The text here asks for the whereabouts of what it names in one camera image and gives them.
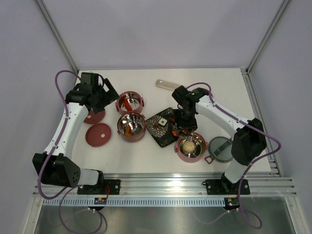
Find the metal food tongs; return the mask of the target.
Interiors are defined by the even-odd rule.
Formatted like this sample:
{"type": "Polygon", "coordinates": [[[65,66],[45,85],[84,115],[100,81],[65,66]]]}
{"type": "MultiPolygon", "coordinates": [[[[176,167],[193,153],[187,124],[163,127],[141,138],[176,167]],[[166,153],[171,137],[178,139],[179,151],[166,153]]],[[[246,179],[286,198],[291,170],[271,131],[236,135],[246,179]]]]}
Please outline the metal food tongs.
{"type": "Polygon", "coordinates": [[[180,129],[179,134],[184,137],[187,141],[193,141],[193,133],[187,129],[180,129]]]}

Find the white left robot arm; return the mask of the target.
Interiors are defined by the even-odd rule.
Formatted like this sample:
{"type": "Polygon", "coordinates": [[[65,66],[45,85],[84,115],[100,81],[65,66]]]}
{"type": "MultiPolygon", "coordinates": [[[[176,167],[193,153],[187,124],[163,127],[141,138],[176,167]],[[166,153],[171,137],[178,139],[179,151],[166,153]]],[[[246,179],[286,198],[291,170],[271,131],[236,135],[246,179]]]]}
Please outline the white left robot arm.
{"type": "Polygon", "coordinates": [[[73,188],[88,185],[95,194],[105,189],[100,172],[82,169],[72,160],[74,144],[83,121],[90,111],[95,114],[118,99],[109,79],[97,73],[81,73],[77,83],[66,95],[61,95],[64,113],[57,130],[43,153],[36,153],[32,162],[39,176],[38,185],[47,184],[73,188]]]}

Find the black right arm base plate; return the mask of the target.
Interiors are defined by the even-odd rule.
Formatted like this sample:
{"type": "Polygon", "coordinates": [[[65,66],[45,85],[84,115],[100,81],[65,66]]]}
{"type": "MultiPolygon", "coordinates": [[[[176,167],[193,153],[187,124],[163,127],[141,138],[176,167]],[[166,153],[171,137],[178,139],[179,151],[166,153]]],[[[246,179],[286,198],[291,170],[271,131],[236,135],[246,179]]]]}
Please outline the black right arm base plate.
{"type": "Polygon", "coordinates": [[[242,180],[240,189],[239,184],[240,181],[232,184],[221,179],[207,179],[202,182],[202,185],[206,187],[207,195],[238,195],[238,191],[240,191],[241,195],[251,193],[248,180],[242,180]]]}

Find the white steamed bun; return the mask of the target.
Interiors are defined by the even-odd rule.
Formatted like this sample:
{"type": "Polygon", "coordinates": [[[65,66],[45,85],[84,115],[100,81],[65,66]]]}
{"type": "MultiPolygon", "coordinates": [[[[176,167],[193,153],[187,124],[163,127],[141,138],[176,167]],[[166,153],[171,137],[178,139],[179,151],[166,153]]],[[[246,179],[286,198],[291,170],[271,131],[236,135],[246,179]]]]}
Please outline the white steamed bun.
{"type": "Polygon", "coordinates": [[[185,153],[190,154],[196,150],[196,146],[193,142],[185,141],[182,146],[182,149],[185,153]]]}

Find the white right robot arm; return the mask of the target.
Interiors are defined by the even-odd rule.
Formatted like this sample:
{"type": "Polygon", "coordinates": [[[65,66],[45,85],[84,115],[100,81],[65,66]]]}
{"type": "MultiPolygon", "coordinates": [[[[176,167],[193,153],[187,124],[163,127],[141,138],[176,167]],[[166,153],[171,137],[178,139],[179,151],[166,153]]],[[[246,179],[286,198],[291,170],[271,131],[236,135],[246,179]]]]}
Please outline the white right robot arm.
{"type": "Polygon", "coordinates": [[[222,190],[233,193],[238,188],[247,167],[267,147],[262,122],[257,118],[252,120],[241,118],[218,105],[207,89],[196,88],[189,91],[181,85],[173,91],[172,97],[180,106],[174,110],[173,124],[177,133],[190,135],[197,129],[195,116],[202,115],[221,127],[232,138],[233,159],[220,180],[222,190]]]}

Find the dark red lid under arm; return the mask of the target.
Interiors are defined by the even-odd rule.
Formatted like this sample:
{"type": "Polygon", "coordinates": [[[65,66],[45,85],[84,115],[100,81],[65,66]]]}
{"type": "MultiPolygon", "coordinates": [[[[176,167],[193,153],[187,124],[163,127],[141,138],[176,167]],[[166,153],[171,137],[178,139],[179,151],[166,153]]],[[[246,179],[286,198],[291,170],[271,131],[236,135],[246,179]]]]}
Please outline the dark red lid under arm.
{"type": "Polygon", "coordinates": [[[95,114],[91,110],[83,122],[86,124],[95,124],[95,123],[102,121],[104,117],[105,117],[105,111],[101,111],[95,114]]]}

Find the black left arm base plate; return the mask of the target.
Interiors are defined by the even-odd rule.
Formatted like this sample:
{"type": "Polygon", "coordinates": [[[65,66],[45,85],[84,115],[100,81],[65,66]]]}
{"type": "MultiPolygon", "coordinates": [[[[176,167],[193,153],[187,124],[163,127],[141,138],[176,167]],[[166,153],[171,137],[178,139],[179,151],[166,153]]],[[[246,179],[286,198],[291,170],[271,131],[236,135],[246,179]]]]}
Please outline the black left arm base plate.
{"type": "Polygon", "coordinates": [[[78,188],[78,195],[119,195],[120,179],[104,179],[96,185],[83,185],[78,188]]]}

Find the red sausage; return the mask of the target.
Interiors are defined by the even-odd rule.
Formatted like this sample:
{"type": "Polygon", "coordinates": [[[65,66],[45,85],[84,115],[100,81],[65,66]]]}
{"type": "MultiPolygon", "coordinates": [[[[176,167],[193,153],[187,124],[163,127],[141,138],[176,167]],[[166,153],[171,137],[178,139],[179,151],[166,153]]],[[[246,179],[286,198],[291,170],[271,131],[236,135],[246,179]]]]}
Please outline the red sausage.
{"type": "Polygon", "coordinates": [[[126,97],[123,99],[123,104],[124,104],[124,107],[125,107],[125,109],[127,111],[132,111],[133,110],[131,105],[130,105],[130,103],[129,103],[129,101],[128,101],[128,99],[126,97]]]}

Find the orange roasted meat piece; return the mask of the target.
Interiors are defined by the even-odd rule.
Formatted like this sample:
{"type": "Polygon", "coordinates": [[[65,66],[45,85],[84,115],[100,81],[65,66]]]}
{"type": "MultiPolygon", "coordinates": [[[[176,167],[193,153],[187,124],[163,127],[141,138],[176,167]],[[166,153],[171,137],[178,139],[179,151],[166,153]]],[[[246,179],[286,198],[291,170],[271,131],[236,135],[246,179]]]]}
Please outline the orange roasted meat piece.
{"type": "Polygon", "coordinates": [[[127,125],[127,127],[125,128],[125,130],[124,130],[124,135],[125,135],[125,136],[133,136],[133,135],[134,135],[134,133],[132,132],[132,129],[131,129],[130,125],[127,125]]]}

